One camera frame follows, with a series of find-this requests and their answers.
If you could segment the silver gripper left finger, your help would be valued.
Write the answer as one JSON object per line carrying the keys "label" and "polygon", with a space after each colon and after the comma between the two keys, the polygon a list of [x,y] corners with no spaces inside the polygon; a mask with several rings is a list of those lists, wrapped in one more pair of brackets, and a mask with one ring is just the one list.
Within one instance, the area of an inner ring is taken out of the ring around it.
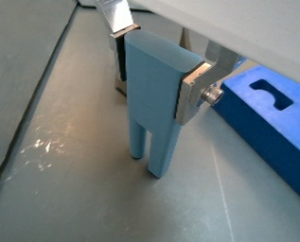
{"label": "silver gripper left finger", "polygon": [[140,29],[134,24],[128,0],[93,0],[108,31],[109,45],[117,65],[116,89],[128,94],[128,69],[125,35]]}

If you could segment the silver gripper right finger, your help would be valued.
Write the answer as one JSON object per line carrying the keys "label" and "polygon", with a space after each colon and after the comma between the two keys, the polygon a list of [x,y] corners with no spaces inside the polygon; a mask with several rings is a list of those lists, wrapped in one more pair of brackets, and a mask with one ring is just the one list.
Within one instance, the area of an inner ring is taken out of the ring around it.
{"label": "silver gripper right finger", "polygon": [[223,96],[216,83],[225,78],[245,62],[245,57],[211,41],[205,50],[207,61],[181,81],[174,118],[184,126],[196,116],[200,105],[215,105]]}

